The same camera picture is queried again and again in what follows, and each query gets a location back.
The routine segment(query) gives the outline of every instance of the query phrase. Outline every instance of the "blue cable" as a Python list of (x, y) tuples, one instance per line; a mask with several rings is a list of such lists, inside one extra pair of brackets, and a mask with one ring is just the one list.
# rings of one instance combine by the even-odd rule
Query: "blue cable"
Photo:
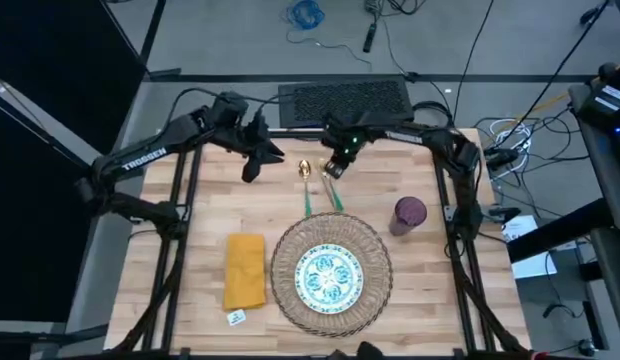
[(314, 29), (325, 17), (315, 0), (301, 0), (287, 9), (288, 21), (301, 30)]

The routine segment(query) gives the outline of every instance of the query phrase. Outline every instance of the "blue and white plate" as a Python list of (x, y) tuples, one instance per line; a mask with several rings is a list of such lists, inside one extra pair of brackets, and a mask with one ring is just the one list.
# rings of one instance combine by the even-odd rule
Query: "blue and white plate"
[(363, 271), (346, 248), (323, 244), (308, 250), (294, 274), (297, 293), (309, 308), (322, 314), (345, 311), (359, 299)]

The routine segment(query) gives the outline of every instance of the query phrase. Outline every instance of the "wooden table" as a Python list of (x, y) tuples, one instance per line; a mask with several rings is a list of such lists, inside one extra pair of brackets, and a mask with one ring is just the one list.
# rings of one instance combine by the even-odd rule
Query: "wooden table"
[[(475, 130), (464, 132), (478, 140)], [(336, 183), (346, 212), (374, 227), (388, 247), (394, 269), (388, 306), (371, 326), (343, 339), (309, 335), (288, 322), (270, 291), (270, 257), (284, 231), (304, 214), (303, 182), (297, 164), (308, 159), (314, 165), (320, 157), (329, 158), (330, 149), (294, 139), (275, 143), (286, 153), (285, 163), (263, 167), (252, 184), (241, 181), (244, 159), (215, 146), (204, 147), (172, 351), (190, 347), (193, 354), (313, 355), (339, 348), (352, 354), (363, 340), (386, 355), (451, 355), (452, 348), (463, 348), (452, 269), (443, 252), (446, 233), (432, 155), (427, 148), (394, 141), (368, 145)], [(167, 157), (148, 168), (143, 199), (168, 199), (175, 161), (176, 156)], [(494, 197), (485, 169), (483, 174), (478, 196), (481, 203), (492, 204)], [(311, 177), (309, 188), (314, 212), (331, 211), (317, 174)], [(410, 234), (395, 238), (388, 232), (388, 222), (396, 201), (408, 195), (427, 205), (428, 218)], [(135, 231), (145, 228), (151, 227), (137, 227)], [(496, 225), (484, 225), (482, 231), (500, 236)], [(247, 310), (247, 320), (230, 327), (221, 309), (225, 240), (229, 233), (239, 232), (265, 236), (267, 303), (261, 309)], [(147, 306), (159, 244), (157, 235), (147, 233), (130, 241), (106, 348), (122, 340)], [(529, 347), (505, 246), (478, 238), (476, 248), (489, 305), (522, 345)], [(471, 310), (477, 344), (482, 348), (478, 316), (473, 306)], [(162, 328), (160, 315), (157, 329)], [(157, 347), (160, 337), (155, 335)]]

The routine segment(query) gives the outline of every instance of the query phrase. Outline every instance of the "woven placemat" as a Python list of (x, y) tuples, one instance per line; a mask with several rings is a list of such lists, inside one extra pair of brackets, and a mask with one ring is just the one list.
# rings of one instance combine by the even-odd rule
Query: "woven placemat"
[[(299, 259), (321, 244), (346, 248), (363, 269), (364, 285), (359, 299), (338, 314), (310, 309), (295, 287)], [(392, 290), (392, 263), (381, 237), (370, 225), (343, 213), (312, 215), (292, 225), (277, 243), (270, 270), (272, 292), (281, 311), (299, 328), (319, 336), (345, 337), (361, 331), (379, 317)]]

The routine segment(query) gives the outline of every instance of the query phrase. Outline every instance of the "concrete floor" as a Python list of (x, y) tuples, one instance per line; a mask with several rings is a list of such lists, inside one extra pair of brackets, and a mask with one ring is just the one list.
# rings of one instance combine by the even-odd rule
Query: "concrete floor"
[[(310, 34), (294, 34), (295, 38), (303, 35), (315, 37), (326, 44), (347, 44), (358, 56), (363, 56), (360, 48), (371, 18), (363, 12), (362, 1), (318, 2), (326, 13), (325, 22)], [(387, 18), (397, 61), (404, 68), (421, 73), (462, 73), (488, 3), (488, 0), (429, 1), (414, 16)], [(595, 0), (497, 0), (477, 44), (469, 74), (552, 74), (583, 31), (578, 24), (579, 17), (597, 3)], [(141, 49), (155, 4), (156, 0), (135, 0), (110, 5), (137, 51)], [(169, 0), (148, 67), (151, 71), (180, 67), (184, 74), (208, 75), (347, 74), (368, 71), (365, 64), (354, 60), (343, 49), (324, 49), (308, 43), (294, 45), (286, 42), (288, 25), (280, 20), (279, 15), (288, 4), (288, 0)], [(381, 28), (373, 51), (365, 56), (372, 63), (372, 73), (397, 71), (388, 54), (383, 32)], [(594, 74), (599, 65), (608, 61), (620, 63), (620, 16), (614, 9), (604, 12), (562, 73)], [(153, 134), (165, 121), (176, 94), (186, 87), (204, 86), (215, 91), (233, 90), (267, 98), (276, 94), (278, 85), (144, 83), (127, 123), (122, 144)], [(449, 89), (446, 96), (448, 102), (454, 104), (458, 84), (438, 85), (442, 89)], [(471, 127), (483, 117), (522, 114), (543, 86), (541, 83), (466, 83), (459, 101), (457, 125)], [(567, 83), (553, 85), (546, 98), (563, 93), (568, 86), (570, 84)], [(408, 90), (414, 102), (440, 101), (440, 95), (427, 83), (409, 84)], [(177, 113), (211, 102), (209, 97), (188, 95), (177, 107)], [(565, 106), (565, 101), (560, 102), (537, 115), (555, 114)], [(276, 107), (267, 106), (265, 115), (271, 126), (279, 125)], [(571, 116), (564, 116), (564, 119), (572, 129), (576, 129), (576, 122)], [(417, 114), (417, 121), (435, 123), (441, 119), (422, 112)], [(533, 138), (532, 151), (542, 156), (552, 155), (565, 141), (565, 135), (540, 131)], [(564, 156), (583, 154), (583, 142), (580, 135), (575, 134)], [(541, 163), (543, 161), (534, 159), (531, 167)], [(526, 181), (537, 205), (559, 214), (565, 214), (601, 196), (587, 160), (545, 167), (527, 175)], [(140, 191), (138, 181), (125, 186), (130, 193)], [(523, 192), (507, 185), (501, 190), (509, 196), (528, 201)], [(532, 213), (530, 207), (510, 199), (505, 199), (504, 205), (520, 206), (525, 213)], [(554, 217), (548, 213), (542, 215)], [(68, 330), (108, 321), (125, 256), (123, 240), (129, 229), (128, 224), (114, 217), (101, 220), (84, 267)], [(591, 249), (584, 248), (582, 251), (585, 252), (584, 258), (591, 258)], [(521, 281), (519, 285), (535, 349), (563, 348), (589, 336), (583, 318), (570, 319), (559, 311), (548, 319), (541, 317), (553, 299), (547, 279)], [(604, 284), (601, 281), (594, 282), (588, 288), (583, 288), (583, 291), (572, 291), (560, 286), (560, 291), (565, 292), (562, 293), (565, 303), (577, 313), (581, 311), (578, 301), (583, 298), (583, 294), (587, 291), (593, 294), (610, 343), (610, 351), (599, 352), (596, 358), (620, 359), (619, 330)], [(101, 345), (102, 341), (94, 341), (68, 347), (62, 353), (98, 351)], [(576, 355), (576, 352), (569, 350), (561, 354)]]

